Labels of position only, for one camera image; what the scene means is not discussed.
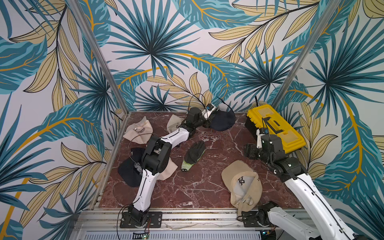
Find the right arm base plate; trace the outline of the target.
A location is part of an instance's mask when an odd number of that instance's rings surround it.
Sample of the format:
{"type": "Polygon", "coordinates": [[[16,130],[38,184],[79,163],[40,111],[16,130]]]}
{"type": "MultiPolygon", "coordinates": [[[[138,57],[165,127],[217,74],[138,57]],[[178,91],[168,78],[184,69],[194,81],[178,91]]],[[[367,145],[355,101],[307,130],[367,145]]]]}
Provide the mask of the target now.
{"type": "Polygon", "coordinates": [[[259,212],[259,211],[242,212],[241,218],[245,228],[276,227],[276,225],[270,221],[268,214],[264,212],[259,212]]]}

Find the green black cap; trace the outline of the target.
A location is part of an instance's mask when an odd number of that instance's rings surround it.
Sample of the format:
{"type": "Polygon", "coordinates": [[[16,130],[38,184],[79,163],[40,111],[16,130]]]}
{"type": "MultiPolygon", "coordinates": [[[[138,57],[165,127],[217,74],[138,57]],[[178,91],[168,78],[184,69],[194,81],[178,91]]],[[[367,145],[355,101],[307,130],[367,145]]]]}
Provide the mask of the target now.
{"type": "Polygon", "coordinates": [[[188,172],[203,156],[206,150],[204,141],[194,143],[187,151],[182,162],[181,171],[188,172]]]}

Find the white perforated cap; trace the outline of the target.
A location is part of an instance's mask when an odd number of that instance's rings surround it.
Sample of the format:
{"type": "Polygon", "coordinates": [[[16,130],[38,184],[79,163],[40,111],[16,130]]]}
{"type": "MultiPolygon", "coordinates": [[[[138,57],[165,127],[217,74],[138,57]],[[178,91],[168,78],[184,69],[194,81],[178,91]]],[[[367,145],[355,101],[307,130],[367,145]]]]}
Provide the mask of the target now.
{"type": "Polygon", "coordinates": [[[167,131],[169,134],[178,130],[179,126],[182,124],[183,120],[176,116],[172,115],[167,123],[167,131]]]}

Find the yellow black toolbox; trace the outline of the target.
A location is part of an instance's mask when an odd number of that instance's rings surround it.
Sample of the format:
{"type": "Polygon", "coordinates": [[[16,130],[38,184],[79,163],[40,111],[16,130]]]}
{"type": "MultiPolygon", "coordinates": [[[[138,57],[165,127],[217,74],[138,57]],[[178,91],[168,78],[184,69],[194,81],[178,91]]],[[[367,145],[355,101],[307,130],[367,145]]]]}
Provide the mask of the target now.
{"type": "Polygon", "coordinates": [[[270,105],[248,110],[245,127],[257,138],[257,129],[267,128],[271,135],[281,138],[284,151],[289,154],[306,145],[305,139],[270,105]]]}

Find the cream Colorado cap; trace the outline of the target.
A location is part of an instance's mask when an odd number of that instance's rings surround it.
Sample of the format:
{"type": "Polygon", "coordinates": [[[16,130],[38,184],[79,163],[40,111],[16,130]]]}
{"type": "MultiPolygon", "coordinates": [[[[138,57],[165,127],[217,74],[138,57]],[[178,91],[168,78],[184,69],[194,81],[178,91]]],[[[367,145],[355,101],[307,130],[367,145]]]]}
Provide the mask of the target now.
{"type": "Polygon", "coordinates": [[[173,173],[177,170],[178,166],[169,158],[168,165],[163,172],[160,173],[158,180],[165,181],[170,178],[173,173]]]}

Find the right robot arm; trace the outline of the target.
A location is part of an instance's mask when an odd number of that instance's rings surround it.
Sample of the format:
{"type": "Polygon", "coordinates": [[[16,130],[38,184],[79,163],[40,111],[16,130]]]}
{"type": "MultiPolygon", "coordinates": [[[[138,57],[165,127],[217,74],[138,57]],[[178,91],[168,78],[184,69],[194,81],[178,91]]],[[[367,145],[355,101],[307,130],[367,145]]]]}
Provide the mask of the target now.
{"type": "Polygon", "coordinates": [[[315,224],[311,227],[289,215],[274,202],[268,202],[249,214],[242,213],[246,227],[259,225],[264,229],[277,226],[297,240],[364,240],[355,233],[332,209],[312,181],[311,176],[294,158],[288,157],[281,139],[276,135],[258,137],[256,144],[246,144],[244,155],[260,159],[296,196],[315,224]]]}

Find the navy black cap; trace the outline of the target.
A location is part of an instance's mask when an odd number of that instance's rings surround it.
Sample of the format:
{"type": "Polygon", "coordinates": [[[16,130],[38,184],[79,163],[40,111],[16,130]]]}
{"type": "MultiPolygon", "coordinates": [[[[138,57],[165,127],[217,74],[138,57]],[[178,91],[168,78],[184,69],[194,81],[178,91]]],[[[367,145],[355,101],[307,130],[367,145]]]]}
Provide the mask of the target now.
{"type": "Polygon", "coordinates": [[[145,148],[132,148],[131,155],[118,167],[119,175],[132,188],[140,186],[143,175],[142,156],[145,150],[145,148]]]}

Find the tan khaki cap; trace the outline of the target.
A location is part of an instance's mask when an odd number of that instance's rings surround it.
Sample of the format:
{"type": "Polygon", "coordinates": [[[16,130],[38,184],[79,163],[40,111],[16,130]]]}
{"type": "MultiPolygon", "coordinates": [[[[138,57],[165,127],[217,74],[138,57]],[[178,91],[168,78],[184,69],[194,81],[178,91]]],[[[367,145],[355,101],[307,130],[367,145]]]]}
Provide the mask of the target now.
{"type": "Polygon", "coordinates": [[[257,172],[245,162],[237,160],[221,173],[222,180],[231,193],[230,203],[238,210],[237,220],[242,221],[242,213],[251,211],[260,201],[263,186],[257,172]]]}

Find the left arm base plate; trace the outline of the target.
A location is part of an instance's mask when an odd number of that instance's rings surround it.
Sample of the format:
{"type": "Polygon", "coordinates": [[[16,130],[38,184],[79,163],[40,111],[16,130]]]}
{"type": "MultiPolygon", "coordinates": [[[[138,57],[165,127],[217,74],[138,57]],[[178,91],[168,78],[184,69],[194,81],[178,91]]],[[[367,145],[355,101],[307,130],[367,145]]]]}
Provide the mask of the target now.
{"type": "Polygon", "coordinates": [[[162,212],[148,212],[148,213],[130,213],[124,212],[121,218],[120,228],[155,228],[158,229],[162,225],[162,212]]]}

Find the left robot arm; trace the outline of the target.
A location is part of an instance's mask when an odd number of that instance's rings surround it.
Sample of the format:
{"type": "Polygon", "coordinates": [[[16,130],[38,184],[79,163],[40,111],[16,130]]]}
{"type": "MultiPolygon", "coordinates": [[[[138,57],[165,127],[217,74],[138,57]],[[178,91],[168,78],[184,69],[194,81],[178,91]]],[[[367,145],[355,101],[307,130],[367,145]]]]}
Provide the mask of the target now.
{"type": "Polygon", "coordinates": [[[193,107],[177,130],[163,137],[150,137],[142,156],[142,179],[139,190],[122,218],[122,222],[136,227],[147,224],[152,193],[158,177],[168,165],[171,150],[193,136],[197,128],[208,123],[217,110],[217,107],[212,104],[208,104],[203,111],[193,107]]]}

